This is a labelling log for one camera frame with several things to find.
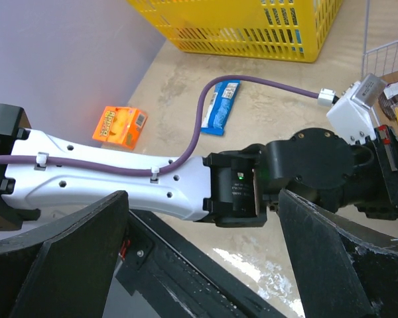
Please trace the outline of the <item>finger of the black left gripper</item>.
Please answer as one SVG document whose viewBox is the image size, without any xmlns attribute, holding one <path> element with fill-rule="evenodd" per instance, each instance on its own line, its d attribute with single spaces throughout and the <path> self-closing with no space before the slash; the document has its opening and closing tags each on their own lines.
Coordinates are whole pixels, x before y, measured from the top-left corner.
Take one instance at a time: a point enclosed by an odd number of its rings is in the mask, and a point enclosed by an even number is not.
<svg viewBox="0 0 398 318">
<path fill-rule="evenodd" d="M 128 216 L 117 191 L 0 240 L 0 317 L 101 317 Z"/>
</svg>

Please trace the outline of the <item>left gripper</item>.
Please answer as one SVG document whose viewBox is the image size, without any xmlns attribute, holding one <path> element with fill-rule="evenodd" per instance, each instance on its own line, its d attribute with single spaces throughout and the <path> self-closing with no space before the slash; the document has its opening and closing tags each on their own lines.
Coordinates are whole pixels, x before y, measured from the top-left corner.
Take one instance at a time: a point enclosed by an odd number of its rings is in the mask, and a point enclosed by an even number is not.
<svg viewBox="0 0 398 318">
<path fill-rule="evenodd" d="M 375 139 L 351 145 L 358 202 L 369 219 L 398 219 L 398 137 L 392 127 L 374 129 Z"/>
</svg>

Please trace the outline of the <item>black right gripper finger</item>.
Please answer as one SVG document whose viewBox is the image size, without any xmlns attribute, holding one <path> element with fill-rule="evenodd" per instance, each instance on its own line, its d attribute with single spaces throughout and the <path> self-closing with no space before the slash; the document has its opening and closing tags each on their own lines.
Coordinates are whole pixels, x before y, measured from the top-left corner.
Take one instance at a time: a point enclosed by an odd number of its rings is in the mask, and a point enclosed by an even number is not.
<svg viewBox="0 0 398 318">
<path fill-rule="evenodd" d="M 278 215 L 306 317 L 398 317 L 398 238 L 285 189 Z"/>
</svg>

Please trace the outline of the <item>blue small snack packet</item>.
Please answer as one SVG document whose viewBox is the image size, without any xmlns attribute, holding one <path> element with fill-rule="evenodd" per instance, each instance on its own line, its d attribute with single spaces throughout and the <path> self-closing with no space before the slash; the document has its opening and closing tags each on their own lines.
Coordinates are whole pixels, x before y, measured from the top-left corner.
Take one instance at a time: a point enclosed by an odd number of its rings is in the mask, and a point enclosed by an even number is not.
<svg viewBox="0 0 398 318">
<path fill-rule="evenodd" d="M 240 85 L 239 80 L 221 81 L 215 85 L 206 116 L 202 120 L 200 128 L 202 133 L 215 136 L 224 135 L 225 126 Z"/>
</svg>

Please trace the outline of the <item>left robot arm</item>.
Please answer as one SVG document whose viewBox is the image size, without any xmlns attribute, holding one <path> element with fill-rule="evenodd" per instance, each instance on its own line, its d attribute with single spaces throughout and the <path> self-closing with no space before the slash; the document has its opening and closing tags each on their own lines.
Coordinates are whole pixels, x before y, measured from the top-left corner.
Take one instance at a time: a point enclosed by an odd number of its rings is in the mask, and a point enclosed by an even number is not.
<svg viewBox="0 0 398 318">
<path fill-rule="evenodd" d="M 82 209 L 0 241 L 0 317 L 97 317 L 117 277 L 159 313 L 267 317 L 265 304 L 159 219 L 262 227 L 279 217 L 307 317 L 398 317 L 398 238 L 337 215 L 398 219 L 398 139 L 326 129 L 206 157 L 94 148 L 31 129 L 0 104 L 0 231 L 46 207 Z"/>
</svg>

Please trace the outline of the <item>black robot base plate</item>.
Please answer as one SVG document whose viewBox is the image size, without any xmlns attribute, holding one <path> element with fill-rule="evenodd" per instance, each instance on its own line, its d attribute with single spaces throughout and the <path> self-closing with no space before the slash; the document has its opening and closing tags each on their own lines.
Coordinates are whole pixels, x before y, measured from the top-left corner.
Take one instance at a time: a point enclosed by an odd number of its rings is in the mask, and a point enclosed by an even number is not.
<svg viewBox="0 0 398 318">
<path fill-rule="evenodd" d="M 154 213 L 130 210 L 116 275 L 160 317 L 282 317 L 282 313 Z"/>
</svg>

